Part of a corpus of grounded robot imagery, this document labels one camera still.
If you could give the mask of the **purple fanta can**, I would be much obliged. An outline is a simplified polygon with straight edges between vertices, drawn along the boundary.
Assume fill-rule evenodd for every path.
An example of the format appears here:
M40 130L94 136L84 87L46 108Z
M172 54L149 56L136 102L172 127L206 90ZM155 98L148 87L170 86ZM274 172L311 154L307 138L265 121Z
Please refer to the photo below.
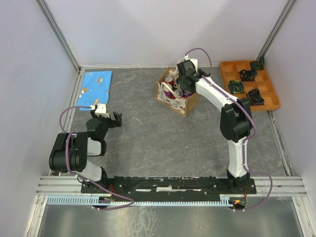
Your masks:
M194 94L193 91L189 91L189 90L184 90L184 91L183 91L183 96L184 96L185 98L188 98L188 97L192 96L193 94Z
M169 83L162 83L162 90L164 91L164 93L166 94L166 97L168 98L172 98L172 90L173 90L173 86Z

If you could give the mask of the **red Coke can front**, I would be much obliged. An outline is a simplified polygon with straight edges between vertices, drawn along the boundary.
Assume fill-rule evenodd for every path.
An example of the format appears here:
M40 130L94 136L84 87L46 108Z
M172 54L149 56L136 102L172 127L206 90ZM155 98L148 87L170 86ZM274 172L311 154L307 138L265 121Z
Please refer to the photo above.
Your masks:
M175 89L175 90L174 90L174 93L175 93L176 96L172 94L172 98L173 98L173 99L183 97L183 91L180 90L180 89Z

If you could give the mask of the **red coke can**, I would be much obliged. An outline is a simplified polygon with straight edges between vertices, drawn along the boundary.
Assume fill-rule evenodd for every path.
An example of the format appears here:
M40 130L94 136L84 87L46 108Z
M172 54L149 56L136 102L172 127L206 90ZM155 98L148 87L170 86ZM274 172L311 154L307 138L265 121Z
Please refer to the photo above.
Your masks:
M165 83L168 83L168 84L171 84L171 85L174 84L174 78L173 78L173 76L172 76L171 74L166 74L166 75L164 75L164 76L163 76L163 81L164 81Z
M180 90L180 89L175 89L175 90L174 90L174 93L175 93L176 96L172 94L172 98L173 98L173 99L183 97L183 91Z

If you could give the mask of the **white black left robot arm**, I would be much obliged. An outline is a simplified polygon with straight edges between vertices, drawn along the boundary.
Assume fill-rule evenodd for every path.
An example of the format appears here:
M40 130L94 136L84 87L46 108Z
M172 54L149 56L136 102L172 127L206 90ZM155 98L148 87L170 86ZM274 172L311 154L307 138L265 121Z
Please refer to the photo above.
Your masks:
M92 187L100 193L109 188L109 180L104 168L90 163L88 157L104 156L107 149L106 133L110 128L122 126L122 114L113 112L110 115L96 115L86 122L86 132L76 135L59 133L49 156L49 167L52 171L67 173L69 170L92 180Z

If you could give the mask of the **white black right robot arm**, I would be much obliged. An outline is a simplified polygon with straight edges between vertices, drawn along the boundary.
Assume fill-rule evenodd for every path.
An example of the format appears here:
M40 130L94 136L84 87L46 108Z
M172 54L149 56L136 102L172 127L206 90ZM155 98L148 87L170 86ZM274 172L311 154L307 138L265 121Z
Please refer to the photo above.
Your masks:
M228 141L230 159L225 181L230 192L240 192L250 181L247 143L254 127L250 103L222 89L209 74L196 67L193 59L180 61L177 71L182 90L202 95L221 112L220 131Z

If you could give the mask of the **burlap canvas tote bag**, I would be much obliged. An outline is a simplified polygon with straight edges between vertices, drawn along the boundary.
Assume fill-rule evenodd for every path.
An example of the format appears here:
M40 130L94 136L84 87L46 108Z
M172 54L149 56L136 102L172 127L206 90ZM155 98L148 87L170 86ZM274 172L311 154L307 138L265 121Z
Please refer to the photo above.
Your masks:
M162 90L162 83L164 82L163 76L166 74L171 74L173 76L174 84L175 84L176 71L174 69L168 67L162 73L162 75L160 76L158 81L156 82L155 99L157 101L159 101L160 103L166 105L171 110L182 115L183 117L187 117L187 115L193 110L193 108L198 103L199 95L196 92L194 92L194 94L188 98L185 98L184 96L181 98L176 98L176 99L166 97L166 94ZM177 89L177 88L173 87L173 90L171 91L173 95L175 95L175 93L174 93L175 89Z

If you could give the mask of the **red Coke can back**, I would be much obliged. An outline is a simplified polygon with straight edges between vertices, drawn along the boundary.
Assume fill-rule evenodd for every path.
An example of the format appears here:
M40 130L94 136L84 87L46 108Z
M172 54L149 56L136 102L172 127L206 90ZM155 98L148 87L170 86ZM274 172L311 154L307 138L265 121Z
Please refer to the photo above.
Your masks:
M165 83L168 83L168 84L171 84L171 85L174 84L174 78L173 78L173 76L172 76L171 74L166 74L166 75L164 75L164 76L163 76L163 81L164 81Z

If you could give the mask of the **blue patterned cloth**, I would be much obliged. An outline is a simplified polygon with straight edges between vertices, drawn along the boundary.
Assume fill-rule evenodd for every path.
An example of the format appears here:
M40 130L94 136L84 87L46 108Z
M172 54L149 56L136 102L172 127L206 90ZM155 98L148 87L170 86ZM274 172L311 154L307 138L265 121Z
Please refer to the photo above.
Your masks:
M112 71L85 72L81 85L77 106L80 111L89 111L88 108L95 104L108 104Z

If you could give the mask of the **blue yellow rolled tie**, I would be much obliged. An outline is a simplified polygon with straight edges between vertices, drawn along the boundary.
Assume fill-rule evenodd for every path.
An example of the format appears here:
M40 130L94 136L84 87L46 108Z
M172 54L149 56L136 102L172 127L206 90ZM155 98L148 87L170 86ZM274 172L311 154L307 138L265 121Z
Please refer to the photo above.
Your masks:
M245 92L244 85L240 80L230 80L228 88L231 94L242 94Z

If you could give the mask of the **black rolled belt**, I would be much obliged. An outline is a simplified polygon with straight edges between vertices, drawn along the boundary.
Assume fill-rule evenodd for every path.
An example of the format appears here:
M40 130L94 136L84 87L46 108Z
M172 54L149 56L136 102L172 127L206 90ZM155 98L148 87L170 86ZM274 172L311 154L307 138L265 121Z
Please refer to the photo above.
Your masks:
M256 70L241 70L239 71L239 75L241 78L241 81L255 81L255 78L257 76Z

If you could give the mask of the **orange wooden divided tray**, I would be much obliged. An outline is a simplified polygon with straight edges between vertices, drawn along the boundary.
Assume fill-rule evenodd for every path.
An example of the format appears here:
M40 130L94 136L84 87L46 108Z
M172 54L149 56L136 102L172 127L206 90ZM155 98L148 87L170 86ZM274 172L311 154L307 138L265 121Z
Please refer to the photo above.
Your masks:
M224 89L230 93L229 81L241 80L239 72L241 70L250 70L251 61L224 61L220 63L220 72ZM248 92L258 89L261 97L264 99L263 105L252 105L251 110L254 111L275 111L281 106L281 102L270 80L266 68L257 71L254 81L245 81L242 83L244 92L235 94L237 98L246 98Z

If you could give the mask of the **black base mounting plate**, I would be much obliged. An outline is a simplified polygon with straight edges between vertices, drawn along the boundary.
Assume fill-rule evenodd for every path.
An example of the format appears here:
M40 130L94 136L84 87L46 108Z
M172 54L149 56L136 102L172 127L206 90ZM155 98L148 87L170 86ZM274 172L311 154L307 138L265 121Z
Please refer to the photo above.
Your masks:
M219 201L220 195L256 194L255 181L246 175L245 179L208 177L121 177L108 178L105 189L130 198L135 202L178 202ZM82 193L107 193L90 182L83 181Z

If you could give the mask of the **black rolled tie front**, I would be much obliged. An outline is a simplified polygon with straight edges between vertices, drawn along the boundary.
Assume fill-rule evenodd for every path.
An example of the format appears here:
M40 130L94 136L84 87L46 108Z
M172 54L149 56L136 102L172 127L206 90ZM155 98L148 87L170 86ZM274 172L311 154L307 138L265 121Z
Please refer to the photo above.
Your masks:
M247 93L247 98L250 102L250 105L264 105L264 98L260 94L259 89L250 90Z

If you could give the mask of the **dark rolled tie corner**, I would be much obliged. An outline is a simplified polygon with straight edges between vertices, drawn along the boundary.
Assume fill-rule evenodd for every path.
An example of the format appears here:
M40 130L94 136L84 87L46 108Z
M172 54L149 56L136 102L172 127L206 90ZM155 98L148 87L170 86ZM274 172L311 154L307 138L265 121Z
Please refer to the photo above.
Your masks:
M264 70L265 57L261 56L257 61L250 62L249 64L252 70Z

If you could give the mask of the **aluminium frame rail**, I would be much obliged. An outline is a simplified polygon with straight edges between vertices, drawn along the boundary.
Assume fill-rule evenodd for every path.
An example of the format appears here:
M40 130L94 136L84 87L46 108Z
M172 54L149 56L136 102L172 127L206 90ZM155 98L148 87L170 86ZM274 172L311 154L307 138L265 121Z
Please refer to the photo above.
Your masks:
M75 176L42 176L36 195L44 196L106 196L110 194L89 194L81 192L81 183Z

